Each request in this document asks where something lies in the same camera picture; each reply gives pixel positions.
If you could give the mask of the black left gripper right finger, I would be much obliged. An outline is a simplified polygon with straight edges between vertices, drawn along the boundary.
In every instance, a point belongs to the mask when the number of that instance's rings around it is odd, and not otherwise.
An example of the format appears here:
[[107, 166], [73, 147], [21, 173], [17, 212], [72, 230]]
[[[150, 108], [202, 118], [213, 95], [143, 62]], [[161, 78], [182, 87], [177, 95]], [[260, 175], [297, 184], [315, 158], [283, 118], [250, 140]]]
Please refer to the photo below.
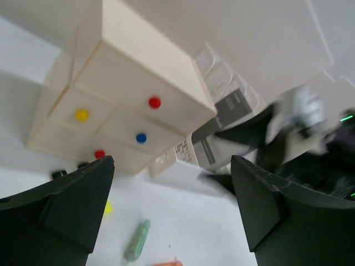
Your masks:
[[273, 175], [241, 156], [231, 177], [258, 265], [353, 265], [354, 202]]

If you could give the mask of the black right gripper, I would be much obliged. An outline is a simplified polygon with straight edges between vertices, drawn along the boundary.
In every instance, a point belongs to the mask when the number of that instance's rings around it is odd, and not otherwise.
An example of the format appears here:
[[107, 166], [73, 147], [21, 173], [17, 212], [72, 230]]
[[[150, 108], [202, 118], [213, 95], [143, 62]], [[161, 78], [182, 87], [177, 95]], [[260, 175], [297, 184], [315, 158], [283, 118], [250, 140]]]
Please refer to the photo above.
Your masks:
[[[267, 128], [278, 111], [280, 103], [274, 102], [262, 112], [251, 119], [232, 128], [215, 133], [215, 136], [237, 144], [247, 145], [257, 149], [255, 164], [264, 170], [274, 173], [277, 171], [287, 155], [287, 142], [289, 134], [296, 127], [292, 118], [286, 118], [285, 124], [271, 142], [266, 142]], [[300, 130], [303, 138], [309, 138], [312, 130]], [[215, 187], [235, 195], [235, 189], [231, 175], [202, 173], [199, 179]]]

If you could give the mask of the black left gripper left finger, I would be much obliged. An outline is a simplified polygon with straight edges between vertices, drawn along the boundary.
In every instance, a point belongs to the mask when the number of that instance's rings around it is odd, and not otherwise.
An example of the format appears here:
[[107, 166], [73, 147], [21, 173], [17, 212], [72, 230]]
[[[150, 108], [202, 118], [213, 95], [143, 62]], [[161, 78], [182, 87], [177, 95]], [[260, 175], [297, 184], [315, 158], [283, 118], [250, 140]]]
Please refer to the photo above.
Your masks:
[[114, 177], [104, 156], [1, 199], [1, 265], [86, 265]]

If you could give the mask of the grey setup guide booklet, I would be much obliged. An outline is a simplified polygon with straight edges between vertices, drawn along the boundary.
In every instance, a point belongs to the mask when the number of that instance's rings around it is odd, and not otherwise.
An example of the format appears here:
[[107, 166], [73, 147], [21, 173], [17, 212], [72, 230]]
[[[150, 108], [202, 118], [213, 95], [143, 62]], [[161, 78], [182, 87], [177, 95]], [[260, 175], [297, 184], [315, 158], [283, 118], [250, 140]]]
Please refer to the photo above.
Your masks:
[[252, 109], [240, 89], [229, 92], [215, 103], [217, 115], [191, 135], [198, 165], [218, 171], [228, 165], [232, 155], [245, 155], [249, 145], [218, 139], [214, 133], [234, 127], [253, 117]]

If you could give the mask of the cream drawer cabinet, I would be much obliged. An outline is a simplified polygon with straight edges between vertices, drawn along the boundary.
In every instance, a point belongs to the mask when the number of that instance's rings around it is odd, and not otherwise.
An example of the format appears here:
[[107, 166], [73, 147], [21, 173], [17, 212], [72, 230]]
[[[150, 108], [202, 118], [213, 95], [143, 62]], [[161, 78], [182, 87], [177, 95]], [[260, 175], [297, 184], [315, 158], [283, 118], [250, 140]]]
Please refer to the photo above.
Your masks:
[[94, 1], [50, 69], [27, 146], [137, 174], [216, 115], [196, 61], [123, 1]]

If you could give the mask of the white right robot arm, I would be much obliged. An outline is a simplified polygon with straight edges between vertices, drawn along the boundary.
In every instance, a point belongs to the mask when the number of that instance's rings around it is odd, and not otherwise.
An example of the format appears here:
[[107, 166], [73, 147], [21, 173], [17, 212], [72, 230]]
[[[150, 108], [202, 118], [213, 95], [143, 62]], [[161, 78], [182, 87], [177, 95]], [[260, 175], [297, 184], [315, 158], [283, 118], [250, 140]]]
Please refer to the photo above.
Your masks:
[[354, 201], [354, 131], [340, 126], [324, 136], [326, 151], [306, 151], [286, 161], [292, 127], [283, 126], [266, 141], [269, 123], [279, 102], [268, 105], [251, 119], [214, 133], [218, 139], [243, 144], [256, 151], [255, 165], [263, 170], [333, 197]]

